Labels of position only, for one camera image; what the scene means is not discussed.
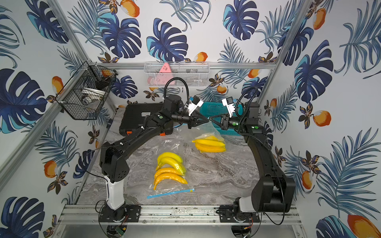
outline white wire basket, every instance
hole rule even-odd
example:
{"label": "white wire basket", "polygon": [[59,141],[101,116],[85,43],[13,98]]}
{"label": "white wire basket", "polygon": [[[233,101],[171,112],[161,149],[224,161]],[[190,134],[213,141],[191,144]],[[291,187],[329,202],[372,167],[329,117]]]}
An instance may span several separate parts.
{"label": "white wire basket", "polygon": [[[171,73],[159,73],[165,62],[146,62],[144,64],[144,73],[147,75],[149,87],[162,88],[174,77],[184,79],[188,87],[206,87],[210,84],[209,62],[167,62],[170,65]],[[175,80],[172,81],[169,88],[183,88],[184,84]]]}

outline black wire basket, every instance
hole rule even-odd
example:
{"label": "black wire basket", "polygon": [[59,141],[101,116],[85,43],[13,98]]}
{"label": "black wire basket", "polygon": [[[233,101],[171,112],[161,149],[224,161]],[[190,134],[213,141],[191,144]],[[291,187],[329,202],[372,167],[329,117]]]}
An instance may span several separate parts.
{"label": "black wire basket", "polygon": [[65,98],[60,98],[57,102],[74,120],[96,120],[109,96],[117,73],[103,66],[88,65],[84,62],[69,81],[80,70],[83,72],[77,83]]}

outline plastic bag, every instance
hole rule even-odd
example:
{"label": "plastic bag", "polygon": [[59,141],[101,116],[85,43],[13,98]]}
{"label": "plastic bag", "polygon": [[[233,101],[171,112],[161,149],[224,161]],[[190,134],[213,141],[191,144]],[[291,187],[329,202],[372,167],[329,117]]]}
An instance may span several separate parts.
{"label": "plastic bag", "polygon": [[[181,164],[179,166],[182,167],[182,169],[184,169],[185,172],[183,173],[183,176],[181,175],[178,175],[178,176],[182,179],[185,179],[185,181],[187,181],[187,177],[188,177],[186,169],[185,169],[186,158],[184,156],[184,146],[182,143],[180,143],[178,130],[174,129],[173,134],[171,136],[161,137],[160,140],[157,140],[157,143],[158,144],[152,148],[154,150],[154,154],[153,154],[154,158],[152,160],[153,163],[150,169],[150,177],[152,178],[152,183],[149,186],[149,189],[151,191],[150,194],[157,195],[162,193],[190,189],[191,188],[190,184],[182,184],[172,179],[164,179],[157,184],[156,190],[154,190],[155,174],[157,172],[156,168],[158,166],[158,157],[162,155],[163,153],[170,152],[180,156],[182,159],[182,163],[178,161],[176,162],[178,164]],[[173,167],[169,164],[164,164],[160,169],[162,168],[173,168]]]}
{"label": "plastic bag", "polygon": [[225,144],[225,149],[229,148],[229,145],[226,144],[225,139],[221,137],[221,134],[217,131],[217,129],[213,126],[212,122],[208,122],[205,124],[202,124],[197,127],[192,127],[191,129],[183,127],[181,129],[181,135],[184,138],[184,140],[193,148],[195,151],[200,152],[210,152],[210,151],[202,151],[200,148],[197,148],[195,143],[193,141],[198,139],[210,139],[210,136],[214,136],[217,140]]}

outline banana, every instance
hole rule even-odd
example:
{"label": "banana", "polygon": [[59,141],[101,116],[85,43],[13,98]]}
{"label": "banana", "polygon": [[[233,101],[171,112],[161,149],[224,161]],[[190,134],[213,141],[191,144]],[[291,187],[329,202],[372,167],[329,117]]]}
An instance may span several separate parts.
{"label": "banana", "polygon": [[156,179],[155,179],[155,182],[154,182],[154,190],[156,190],[156,186],[161,182],[163,181],[164,179],[171,179],[171,180],[175,180],[179,183],[182,183],[182,184],[188,184],[188,182],[183,179],[182,177],[176,175],[176,174],[171,174],[171,173],[164,173],[164,174],[161,174],[159,175]]}
{"label": "banana", "polygon": [[161,155],[159,155],[159,157],[157,157],[157,164],[159,164],[160,160],[164,157],[170,157],[170,158],[173,158],[173,159],[177,160],[178,162],[182,163],[182,158],[180,156],[178,156],[177,154],[172,153],[172,152],[164,152]]}
{"label": "banana", "polygon": [[159,170],[163,165],[169,164],[173,168],[175,168],[179,173],[184,174],[186,172],[185,167],[179,163],[177,160],[170,158],[170,157],[164,157],[160,160],[160,163],[156,167],[156,171]]}
{"label": "banana", "polygon": [[207,146],[207,145],[203,145],[203,144],[200,144],[198,142],[195,143],[195,146],[196,148],[201,151],[201,152],[224,152],[226,151],[226,148],[225,147],[222,147],[222,146]]}
{"label": "banana", "polygon": [[225,146],[225,144],[221,141],[214,141],[214,140],[207,140],[207,139],[198,139],[195,141],[192,141],[193,143],[200,143],[203,145],[209,145],[209,146]]}
{"label": "banana", "polygon": [[174,168],[162,168],[162,169],[159,169],[156,173],[155,173],[155,180],[156,178],[161,175],[161,174],[164,174],[164,173],[170,173],[170,174],[176,174],[176,175],[179,175],[179,176],[184,176],[184,174],[182,173],[179,173],[176,169]]}

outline wire basket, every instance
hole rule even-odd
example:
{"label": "wire basket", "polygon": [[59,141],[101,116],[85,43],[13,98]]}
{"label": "wire basket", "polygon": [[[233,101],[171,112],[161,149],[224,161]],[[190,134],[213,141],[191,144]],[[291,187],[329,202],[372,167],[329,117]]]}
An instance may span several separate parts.
{"label": "wire basket", "polygon": [[103,66],[88,65],[87,62],[84,62],[73,76],[79,70],[83,72],[77,83],[65,98],[57,102],[74,120],[96,120],[110,93],[111,84],[116,80],[117,73]]}
{"label": "wire basket", "polygon": [[[146,62],[144,73],[147,75],[149,87],[162,88],[174,77],[185,80],[188,87],[206,87],[210,84],[209,62],[167,62],[170,65],[171,73],[159,73],[165,62]],[[183,88],[184,84],[178,80],[172,81],[169,88]]]}

